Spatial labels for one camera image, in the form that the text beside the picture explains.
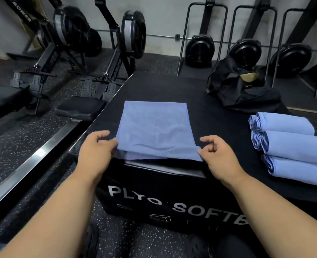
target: hand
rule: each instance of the hand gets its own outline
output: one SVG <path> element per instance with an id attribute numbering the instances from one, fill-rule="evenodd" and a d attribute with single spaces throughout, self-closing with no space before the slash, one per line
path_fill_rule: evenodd
<path id="1" fill-rule="evenodd" d="M 112 158 L 112 150 L 117 146 L 116 138 L 100 140 L 109 135 L 108 130 L 89 134 L 79 150 L 76 171 L 84 177 L 96 180 L 98 183 Z"/>
<path id="2" fill-rule="evenodd" d="M 198 149 L 198 154 L 207 162 L 214 177 L 228 189 L 232 190 L 235 183 L 248 176 L 240 166 L 234 151 L 219 136 L 202 137 L 200 141 L 211 142 L 203 149 Z"/>

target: forearm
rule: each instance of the forearm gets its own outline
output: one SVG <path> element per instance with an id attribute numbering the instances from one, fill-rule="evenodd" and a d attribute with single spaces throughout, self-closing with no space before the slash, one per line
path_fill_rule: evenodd
<path id="1" fill-rule="evenodd" d="M 72 258 L 81 250 L 97 182 L 82 172 L 70 175 L 27 225 L 0 253 L 0 258 Z"/>
<path id="2" fill-rule="evenodd" d="M 317 221 L 246 176 L 232 187 L 246 218 L 271 258 L 317 258 Z"/>

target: black platform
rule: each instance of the black platform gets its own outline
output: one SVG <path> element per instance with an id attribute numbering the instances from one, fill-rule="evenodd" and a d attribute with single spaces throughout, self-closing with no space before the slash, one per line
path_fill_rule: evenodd
<path id="1" fill-rule="evenodd" d="M 85 137 L 93 131 L 108 129 L 110 138 L 114 137 L 125 100 L 186 102 L 198 146 L 205 145 L 199 141 L 201 136 L 219 135 L 233 148 L 248 174 L 317 219 L 317 187 L 271 177 L 251 143 L 249 115 L 223 109 L 206 94 L 203 80 L 135 72 L 74 145 L 70 154 L 78 156 Z M 284 107 L 279 113 L 287 112 Z M 205 230 L 216 229 L 220 225 L 247 227 L 239 226 L 245 220 L 234 196 L 200 162 L 113 159 L 96 195 L 109 213 L 171 230 L 189 232 L 195 229 L 195 225 Z M 229 212 L 236 215 L 227 217 Z"/>

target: black duffel bag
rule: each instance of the black duffel bag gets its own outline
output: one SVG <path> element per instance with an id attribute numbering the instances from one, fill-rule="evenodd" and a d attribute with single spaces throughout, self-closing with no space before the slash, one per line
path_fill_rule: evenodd
<path id="1" fill-rule="evenodd" d="M 206 91 L 224 108 L 245 113 L 274 112 L 281 105 L 279 91 L 265 86 L 258 73 L 239 68 L 230 56 L 215 65 Z"/>

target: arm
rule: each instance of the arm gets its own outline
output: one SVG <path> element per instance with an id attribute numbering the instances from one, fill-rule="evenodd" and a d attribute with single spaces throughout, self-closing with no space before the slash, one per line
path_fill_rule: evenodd
<path id="1" fill-rule="evenodd" d="M 231 147 L 218 136 L 198 153 L 212 174 L 236 197 L 249 225 L 271 258 L 317 258 L 317 221 L 249 176 Z"/>
<path id="2" fill-rule="evenodd" d="M 78 257 L 96 185 L 118 144 L 116 139 L 99 140 L 107 135 L 109 131 L 99 131 L 86 138 L 75 171 L 0 252 L 0 258 Z"/>

